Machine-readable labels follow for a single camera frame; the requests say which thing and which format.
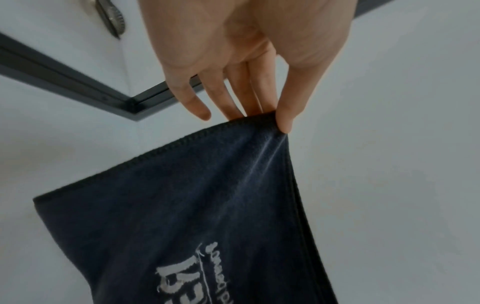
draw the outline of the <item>black baseboard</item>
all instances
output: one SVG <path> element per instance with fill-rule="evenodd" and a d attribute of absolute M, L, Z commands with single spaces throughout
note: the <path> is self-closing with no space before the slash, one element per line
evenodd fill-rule
<path fill-rule="evenodd" d="M 355 17 L 390 1 L 359 0 Z M 0 74 L 135 121 L 177 102 L 165 82 L 130 97 L 1 33 Z M 203 89 L 198 77 L 190 85 Z"/>

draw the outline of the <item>finger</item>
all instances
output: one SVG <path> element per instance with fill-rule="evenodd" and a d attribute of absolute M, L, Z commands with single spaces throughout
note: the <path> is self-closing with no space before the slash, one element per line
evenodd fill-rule
<path fill-rule="evenodd" d="M 222 70 L 203 71 L 198 74 L 198 77 L 208 96 L 228 120 L 244 116 L 225 86 Z"/>
<path fill-rule="evenodd" d="M 300 114 L 328 65 L 310 68 L 290 66 L 276 109 L 276 123 L 280 131 L 289 133 L 294 118 Z"/>
<path fill-rule="evenodd" d="M 172 94 L 192 114 L 202 120 L 209 120 L 212 116 L 208 107 L 198 98 L 190 86 L 188 78 L 181 83 L 166 81 Z"/>
<path fill-rule="evenodd" d="M 247 116 L 262 113 L 259 101 L 250 83 L 249 69 L 246 63 L 231 65 L 225 68 L 226 77 L 233 92 L 240 101 Z"/>
<path fill-rule="evenodd" d="M 265 53 L 248 62 L 251 85 L 264 113 L 275 111 L 279 102 L 275 82 L 276 55 L 270 44 Z"/>

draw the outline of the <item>white line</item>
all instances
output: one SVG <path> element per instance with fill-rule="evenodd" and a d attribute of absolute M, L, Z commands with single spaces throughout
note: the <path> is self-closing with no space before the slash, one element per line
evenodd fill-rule
<path fill-rule="evenodd" d="M 198 255 L 198 262 L 200 264 L 200 270 L 201 270 L 201 273 L 203 274 L 203 281 L 205 282 L 205 287 L 207 288 L 206 289 L 206 294 L 208 295 L 208 299 L 210 300 L 210 304 L 214 304 L 212 302 L 212 298 L 210 297 L 210 289 L 209 289 L 209 285 L 207 284 L 207 278 L 205 277 L 204 264 L 202 263 L 202 258 L 200 258 L 200 250 L 197 249 L 196 253 Z"/>

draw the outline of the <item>skin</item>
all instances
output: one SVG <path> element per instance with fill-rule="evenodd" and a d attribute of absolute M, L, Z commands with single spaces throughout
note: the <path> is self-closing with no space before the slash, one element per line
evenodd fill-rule
<path fill-rule="evenodd" d="M 138 0 L 153 49 L 175 97 L 197 117 L 208 107 L 189 85 L 198 75 L 229 119 L 276 110 L 289 133 L 349 35 L 357 0 Z M 275 57 L 288 63 L 280 99 Z"/>

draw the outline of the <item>dark blue fabric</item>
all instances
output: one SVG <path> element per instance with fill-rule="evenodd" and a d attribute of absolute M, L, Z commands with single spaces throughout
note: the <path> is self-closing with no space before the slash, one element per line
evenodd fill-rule
<path fill-rule="evenodd" d="M 95 304 L 336 303 L 275 115 L 34 199 Z"/>

